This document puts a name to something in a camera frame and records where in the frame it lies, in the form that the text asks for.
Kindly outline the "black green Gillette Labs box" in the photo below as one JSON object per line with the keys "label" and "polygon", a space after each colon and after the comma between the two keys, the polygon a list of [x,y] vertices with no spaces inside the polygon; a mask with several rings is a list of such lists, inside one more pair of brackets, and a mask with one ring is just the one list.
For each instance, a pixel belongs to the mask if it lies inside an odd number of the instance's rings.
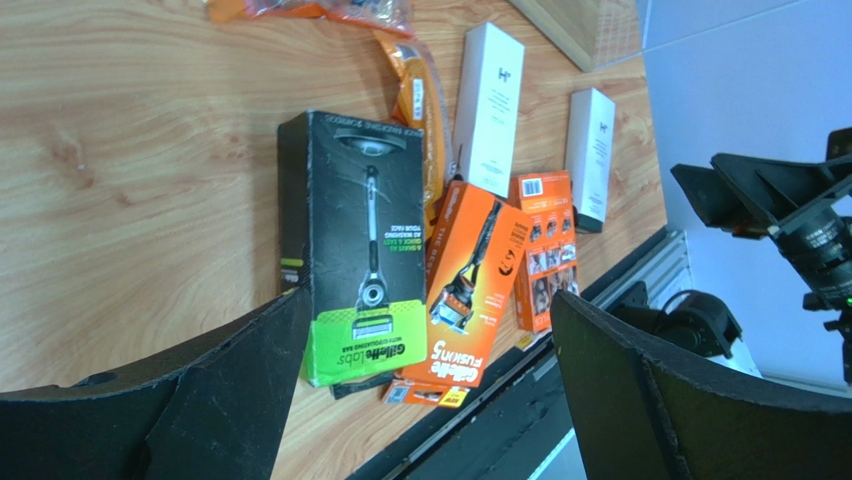
{"label": "black green Gillette Labs box", "polygon": [[278,127],[281,287],[309,294],[315,387],[425,358],[423,140],[320,110]]}

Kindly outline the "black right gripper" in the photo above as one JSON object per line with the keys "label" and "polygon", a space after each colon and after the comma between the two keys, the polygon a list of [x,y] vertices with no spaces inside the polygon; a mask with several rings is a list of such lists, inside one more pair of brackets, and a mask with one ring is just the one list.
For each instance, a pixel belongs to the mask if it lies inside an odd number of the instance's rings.
{"label": "black right gripper", "polygon": [[720,153],[708,167],[671,169],[692,209],[709,228],[735,237],[771,237],[810,289],[803,308],[833,310],[824,327],[843,338],[844,381],[851,381],[851,218],[834,204],[851,194],[851,131],[831,132],[823,162]]}

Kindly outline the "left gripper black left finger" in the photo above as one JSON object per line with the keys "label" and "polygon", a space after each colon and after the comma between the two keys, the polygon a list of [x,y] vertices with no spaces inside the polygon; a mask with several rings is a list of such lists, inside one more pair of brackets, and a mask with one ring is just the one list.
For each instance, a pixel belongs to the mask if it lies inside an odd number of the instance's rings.
{"label": "left gripper black left finger", "polygon": [[312,314],[278,297],[139,361],[1,396],[5,479],[267,479]]}

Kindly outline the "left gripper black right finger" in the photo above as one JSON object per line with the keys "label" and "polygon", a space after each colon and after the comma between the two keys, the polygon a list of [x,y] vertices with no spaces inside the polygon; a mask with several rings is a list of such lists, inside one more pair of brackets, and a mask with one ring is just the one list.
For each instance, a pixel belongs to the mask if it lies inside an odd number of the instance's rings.
{"label": "left gripper black right finger", "polygon": [[551,306],[591,479],[847,479],[851,402],[716,364],[565,292]]}

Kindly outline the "orange Gillette Fusion5 box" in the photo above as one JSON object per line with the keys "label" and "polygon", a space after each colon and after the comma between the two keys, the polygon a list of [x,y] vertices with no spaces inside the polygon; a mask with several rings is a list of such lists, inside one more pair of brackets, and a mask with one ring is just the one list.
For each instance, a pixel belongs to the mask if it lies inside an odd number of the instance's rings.
{"label": "orange Gillette Fusion5 box", "polygon": [[450,184],[426,256],[426,357],[400,379],[479,385],[531,229],[529,215],[494,194]]}

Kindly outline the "orange razor box back side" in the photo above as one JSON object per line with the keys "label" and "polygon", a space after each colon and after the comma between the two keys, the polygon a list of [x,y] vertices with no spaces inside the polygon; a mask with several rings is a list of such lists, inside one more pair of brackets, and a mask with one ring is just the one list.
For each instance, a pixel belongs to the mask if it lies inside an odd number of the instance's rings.
{"label": "orange razor box back side", "polygon": [[551,328],[550,306],[556,292],[580,293],[570,174],[517,176],[510,184],[509,201],[532,220],[514,293],[519,327],[538,333]]}

